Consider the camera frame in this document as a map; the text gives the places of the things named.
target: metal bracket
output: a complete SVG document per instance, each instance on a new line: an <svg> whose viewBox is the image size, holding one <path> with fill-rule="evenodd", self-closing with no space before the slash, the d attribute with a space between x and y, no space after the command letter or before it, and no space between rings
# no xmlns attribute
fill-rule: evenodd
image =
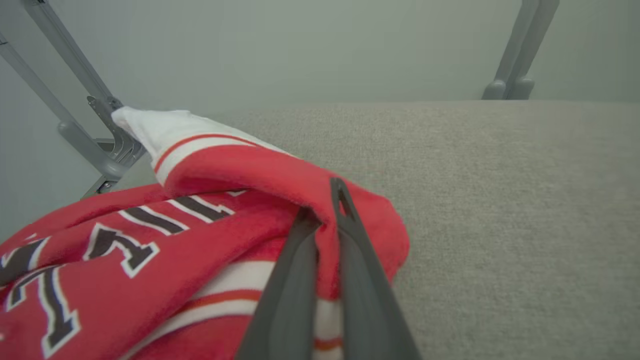
<svg viewBox="0 0 640 360"><path fill-rule="evenodd" d="M113 135L113 149L109 156L117 162L125 163L128 157L132 157L134 160L138 159L141 156L142 145L126 131L116 126L111 119L111 113L121 108L122 103L113 96L109 96L107 98L108 101L96 99L93 96L88 96L86 99L91 109L95 111L96 115Z"/></svg>
<svg viewBox="0 0 640 360"><path fill-rule="evenodd" d="M122 177L130 164L118 163L111 159L98 144L84 131L58 98L47 88L20 54L0 34L0 56L18 73L27 85L41 98L41 100L60 119L58 132L64 137L93 167L104 175L107 180L116 181Z"/></svg>
<svg viewBox="0 0 640 360"><path fill-rule="evenodd" d="M527 78L533 59L554 18L559 0L522 0L494 80L483 100L526 100L535 85Z"/></svg>
<svg viewBox="0 0 640 360"><path fill-rule="evenodd" d="M111 119L111 113L122 107L122 103L111 95L98 73L95 71L82 50L67 31L60 18L53 11L47 0L22 0L26 11L38 25L40 31L47 37L51 45L62 57L71 71L76 75L90 96L87 97L98 118L113 135L111 152L104 153L104 157L115 161L118 166L104 167L105 161L98 155L96 149L101 148L82 130L75 120L69 117L60 118L58 131L67 139L93 166L99 169L109 180L122 176L121 168L130 167L145 152L142 144L120 129Z"/></svg>

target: jersey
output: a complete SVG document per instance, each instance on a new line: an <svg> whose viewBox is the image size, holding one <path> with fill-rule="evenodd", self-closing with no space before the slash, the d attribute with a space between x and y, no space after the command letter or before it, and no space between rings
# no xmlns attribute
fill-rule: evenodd
<svg viewBox="0 0 640 360"><path fill-rule="evenodd" d="M322 225L316 359L342 357L336 175L188 111L122 108L159 184L54 211L0 245L2 359L232 359L301 206ZM389 280L409 243L347 181Z"/></svg>

